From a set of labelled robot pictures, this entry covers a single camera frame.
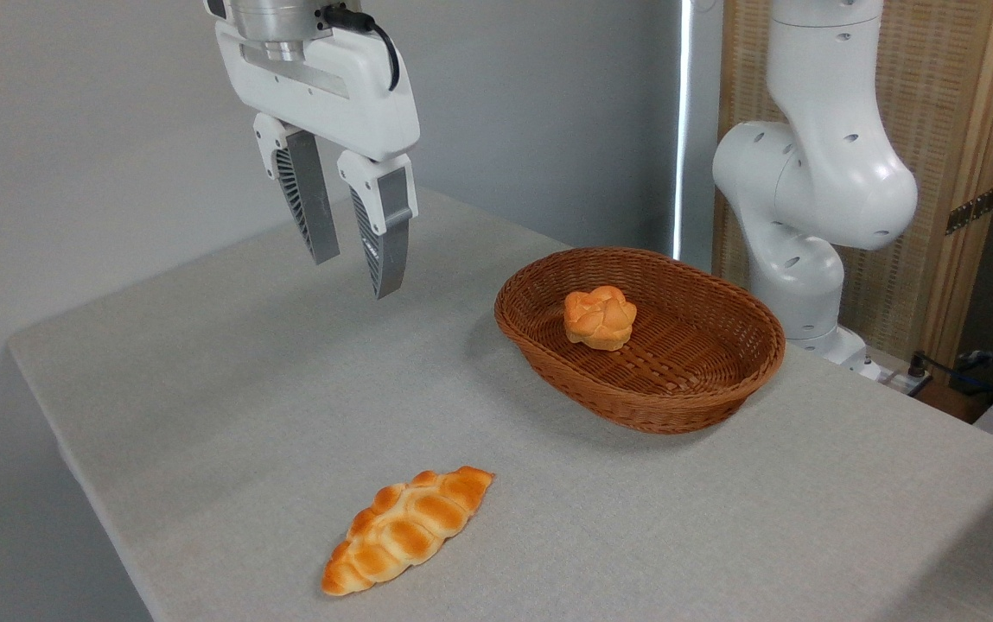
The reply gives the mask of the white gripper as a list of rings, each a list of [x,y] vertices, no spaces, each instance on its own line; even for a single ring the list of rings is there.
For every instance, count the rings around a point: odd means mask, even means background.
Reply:
[[[317,135],[349,149],[338,172],[375,298],[396,292],[418,214],[411,159],[401,154],[420,138],[397,49],[358,1],[207,1],[205,10],[232,88],[259,111],[252,128],[267,176],[315,263],[341,253]]]

